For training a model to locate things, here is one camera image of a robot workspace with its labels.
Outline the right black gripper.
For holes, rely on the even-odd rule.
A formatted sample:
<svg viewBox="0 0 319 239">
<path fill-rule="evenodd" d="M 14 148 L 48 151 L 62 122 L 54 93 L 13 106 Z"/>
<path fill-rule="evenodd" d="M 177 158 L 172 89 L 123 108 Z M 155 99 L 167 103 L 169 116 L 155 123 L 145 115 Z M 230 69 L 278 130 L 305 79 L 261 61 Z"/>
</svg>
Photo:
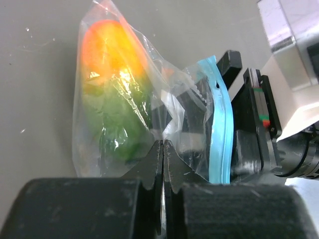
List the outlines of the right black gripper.
<svg viewBox="0 0 319 239">
<path fill-rule="evenodd" d="M 197 89 L 179 96 L 179 181 L 282 184 L 259 72 L 243 69 L 241 54 L 231 50 L 183 72 Z"/>
</svg>

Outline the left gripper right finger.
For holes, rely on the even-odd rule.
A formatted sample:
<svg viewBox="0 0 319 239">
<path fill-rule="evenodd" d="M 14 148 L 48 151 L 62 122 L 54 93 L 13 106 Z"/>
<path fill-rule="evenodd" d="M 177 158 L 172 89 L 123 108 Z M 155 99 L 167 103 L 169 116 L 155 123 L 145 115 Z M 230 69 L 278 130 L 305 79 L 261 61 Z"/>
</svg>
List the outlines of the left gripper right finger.
<svg viewBox="0 0 319 239">
<path fill-rule="evenodd" d="M 212 237 L 212 188 L 177 154 L 163 144 L 163 183 L 167 238 Z"/>
</svg>

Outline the green orange fake mango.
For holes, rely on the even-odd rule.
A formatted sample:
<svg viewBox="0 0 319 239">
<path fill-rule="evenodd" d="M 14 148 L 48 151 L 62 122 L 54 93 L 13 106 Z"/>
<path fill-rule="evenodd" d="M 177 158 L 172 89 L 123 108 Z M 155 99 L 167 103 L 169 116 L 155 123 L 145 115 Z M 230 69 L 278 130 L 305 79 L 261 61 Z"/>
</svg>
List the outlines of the green orange fake mango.
<svg viewBox="0 0 319 239">
<path fill-rule="evenodd" d="M 100 20 L 80 48 L 82 102 L 104 156 L 127 161 L 153 141 L 152 83 L 137 36 L 116 20 Z"/>
</svg>

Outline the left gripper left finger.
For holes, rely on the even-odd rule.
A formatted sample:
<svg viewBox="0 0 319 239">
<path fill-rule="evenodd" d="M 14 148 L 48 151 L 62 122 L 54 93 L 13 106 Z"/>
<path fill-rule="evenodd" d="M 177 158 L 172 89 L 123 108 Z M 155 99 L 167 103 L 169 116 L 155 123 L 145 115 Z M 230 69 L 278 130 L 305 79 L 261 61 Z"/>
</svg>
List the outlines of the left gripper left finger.
<svg viewBox="0 0 319 239">
<path fill-rule="evenodd" d="M 138 179 L 137 200 L 133 220 L 134 236 L 161 235 L 163 184 L 163 141 L 157 140 L 137 165 L 121 179 Z"/>
</svg>

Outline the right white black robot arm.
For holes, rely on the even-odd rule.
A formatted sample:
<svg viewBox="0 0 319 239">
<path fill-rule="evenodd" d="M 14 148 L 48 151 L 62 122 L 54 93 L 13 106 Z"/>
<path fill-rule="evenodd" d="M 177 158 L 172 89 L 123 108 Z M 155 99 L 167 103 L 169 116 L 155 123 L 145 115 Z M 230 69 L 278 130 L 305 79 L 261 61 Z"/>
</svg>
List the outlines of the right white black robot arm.
<svg viewBox="0 0 319 239">
<path fill-rule="evenodd" d="M 202 148 L 183 154 L 185 182 L 256 182 L 269 175 L 318 179 L 319 122 L 301 118 L 284 123 L 293 98 L 275 60 L 267 65 L 267 75 L 245 71 L 234 99 L 228 88 L 242 69 L 239 52 L 227 51 L 220 60 L 209 57 L 186 68 L 207 97 L 208 110 L 189 108 L 185 113 L 191 128 L 199 123 L 204 127 Z"/>
</svg>

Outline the blue zip clear bag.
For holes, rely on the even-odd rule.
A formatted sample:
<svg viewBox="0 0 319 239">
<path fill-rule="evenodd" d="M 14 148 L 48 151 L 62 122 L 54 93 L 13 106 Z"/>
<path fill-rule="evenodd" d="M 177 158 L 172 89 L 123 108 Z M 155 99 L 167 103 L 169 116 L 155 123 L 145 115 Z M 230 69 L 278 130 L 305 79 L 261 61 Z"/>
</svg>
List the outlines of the blue zip clear bag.
<svg viewBox="0 0 319 239">
<path fill-rule="evenodd" d="M 82 102 L 80 79 L 82 40 L 85 32 L 93 23 L 105 19 L 120 22 L 137 36 L 148 58 L 147 75 L 153 86 L 152 127 L 150 128 L 153 141 L 143 147 L 139 157 L 127 161 L 116 160 L 102 154 L 99 143 L 88 125 Z M 151 42 L 126 21 L 112 1 L 92 1 L 90 8 L 80 21 L 78 35 L 72 129 L 72 160 L 76 174 L 79 177 L 121 177 L 137 165 L 140 158 L 147 155 L 157 140 L 171 141 L 179 156 L 179 136 L 184 122 L 184 107 L 179 102 L 179 96 L 188 90 L 197 89 L 196 85 L 186 78 L 183 70 L 166 61 Z"/>
</svg>

